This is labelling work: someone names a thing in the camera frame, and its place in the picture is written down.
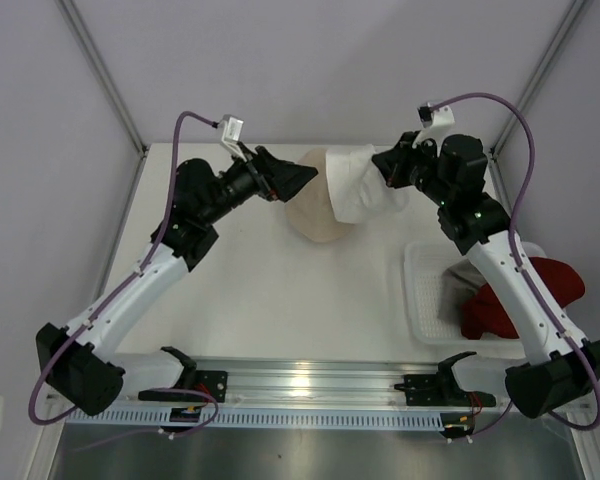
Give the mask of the beige bucket hat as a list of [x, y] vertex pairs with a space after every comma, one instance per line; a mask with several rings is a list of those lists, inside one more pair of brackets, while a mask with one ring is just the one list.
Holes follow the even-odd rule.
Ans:
[[300, 159], [301, 166], [314, 167], [317, 175], [285, 204], [289, 224], [315, 243], [333, 242], [354, 229], [353, 224], [335, 218], [326, 177], [326, 152], [325, 148], [314, 148]]

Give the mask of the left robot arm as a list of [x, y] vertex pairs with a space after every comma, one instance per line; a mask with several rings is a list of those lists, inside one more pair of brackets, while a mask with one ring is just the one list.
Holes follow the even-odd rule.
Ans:
[[129, 277], [63, 328], [45, 325], [36, 346], [45, 382], [89, 416], [122, 395], [182, 401], [196, 388], [196, 362], [174, 347], [116, 358], [127, 333], [174, 283], [190, 273], [218, 238], [216, 222], [254, 196], [288, 202], [318, 174], [279, 160], [264, 147], [245, 149], [225, 172], [194, 158], [170, 184], [169, 217], [152, 234]]

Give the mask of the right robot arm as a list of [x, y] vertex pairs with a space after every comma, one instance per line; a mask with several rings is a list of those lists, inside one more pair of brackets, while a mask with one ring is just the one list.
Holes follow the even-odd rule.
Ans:
[[488, 160], [477, 138], [451, 135], [418, 142], [407, 132], [373, 155], [390, 188], [413, 186], [438, 208], [438, 222], [461, 255], [482, 274], [516, 329], [521, 360], [475, 352], [440, 363], [437, 395], [457, 404], [471, 392], [506, 396], [528, 418], [555, 415], [589, 393], [600, 424], [600, 340], [591, 341], [558, 304], [524, 253], [513, 221], [484, 190]]

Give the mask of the white bucket hat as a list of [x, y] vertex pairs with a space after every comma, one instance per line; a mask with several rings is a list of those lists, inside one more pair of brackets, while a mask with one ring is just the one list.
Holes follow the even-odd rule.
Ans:
[[377, 148], [332, 146], [326, 151], [326, 180], [335, 219], [340, 223], [361, 224], [382, 214], [397, 213], [408, 203], [406, 190], [386, 185], [372, 157]]

